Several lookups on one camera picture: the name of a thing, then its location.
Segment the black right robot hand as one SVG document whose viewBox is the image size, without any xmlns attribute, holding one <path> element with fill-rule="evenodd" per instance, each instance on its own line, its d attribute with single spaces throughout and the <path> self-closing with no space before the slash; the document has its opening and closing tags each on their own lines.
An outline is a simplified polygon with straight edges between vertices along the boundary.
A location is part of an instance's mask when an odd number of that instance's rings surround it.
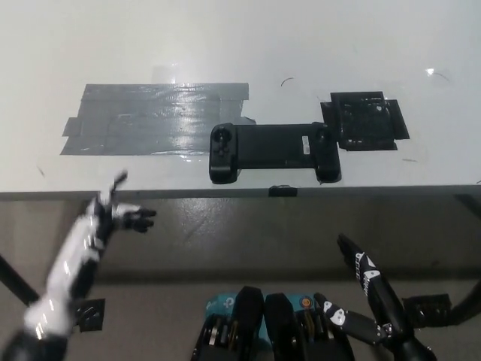
<svg viewBox="0 0 481 361">
<path fill-rule="evenodd" d="M 414 339 L 414 328 L 400 299 L 369 255 L 344 234 L 337 245 L 347 266 L 354 272 L 373 314 L 369 318 L 349 311 L 315 293 L 314 299 L 326 321 L 337 331 L 369 345 L 394 348 Z"/>
</svg>

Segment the white and black left hand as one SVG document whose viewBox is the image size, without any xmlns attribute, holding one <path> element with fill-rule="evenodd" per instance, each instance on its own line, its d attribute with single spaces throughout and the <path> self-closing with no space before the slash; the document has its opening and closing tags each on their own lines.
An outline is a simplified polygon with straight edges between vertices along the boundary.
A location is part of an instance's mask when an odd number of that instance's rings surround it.
<svg viewBox="0 0 481 361">
<path fill-rule="evenodd" d="M 24 329 L 37 340 L 69 337 L 76 309 L 92 288 L 115 231 L 145 233 L 153 227 L 154 210 L 116 200 L 116 191 L 127 177 L 127 171 L 120 172 L 73 222 L 47 276 L 44 294 L 24 314 Z"/>
</svg>

